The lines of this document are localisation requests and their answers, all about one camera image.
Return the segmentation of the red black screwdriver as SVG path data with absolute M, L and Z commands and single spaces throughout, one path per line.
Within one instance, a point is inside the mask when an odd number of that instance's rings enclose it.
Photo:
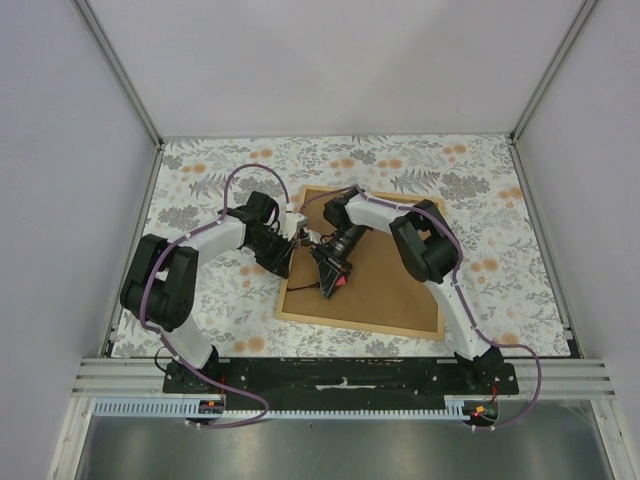
M 332 289 L 337 289 L 343 286 L 346 283 L 346 281 L 347 281 L 347 277 L 343 274 L 339 274 L 335 278 L 331 278 L 329 280 L 316 281 L 314 283 L 304 285 L 304 286 L 297 286 L 297 287 L 288 286 L 286 288 L 286 291 L 293 292 L 293 291 L 300 291 L 300 290 L 313 289 L 313 288 L 318 288 L 320 290 L 332 290 Z

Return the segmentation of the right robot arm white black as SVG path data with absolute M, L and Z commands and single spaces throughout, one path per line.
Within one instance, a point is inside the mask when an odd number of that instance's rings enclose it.
M 348 257 L 366 231 L 390 235 L 406 271 L 429 290 L 444 314 L 460 386 L 473 394 L 489 387 L 504 358 L 486 337 L 466 298 L 459 281 L 462 248 L 435 203 L 392 202 L 353 186 L 325 204 L 323 217 L 334 232 L 328 241 L 314 241 L 311 247 L 321 295 L 330 298 L 348 279 L 352 271 Z

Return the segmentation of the wooden picture frame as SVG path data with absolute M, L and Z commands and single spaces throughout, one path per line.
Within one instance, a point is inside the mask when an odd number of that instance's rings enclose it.
M 393 237 L 368 230 L 348 256 L 353 270 L 329 299 L 318 287 L 308 247 L 295 249 L 275 317 L 336 328 L 429 340 L 444 338 L 444 316 L 430 291 L 402 264 Z

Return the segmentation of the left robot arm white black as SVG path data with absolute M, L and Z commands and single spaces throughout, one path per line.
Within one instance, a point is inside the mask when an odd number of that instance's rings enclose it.
M 174 241 L 143 236 L 120 292 L 121 306 L 143 327 L 161 336 L 183 365 L 185 379 L 198 392 L 219 384 L 217 351 L 191 311 L 199 268 L 232 250 L 247 249 L 266 271 L 286 279 L 297 236 L 307 217 L 291 206 L 279 209 L 270 196 L 252 192 L 246 204 L 226 208 L 221 217 Z

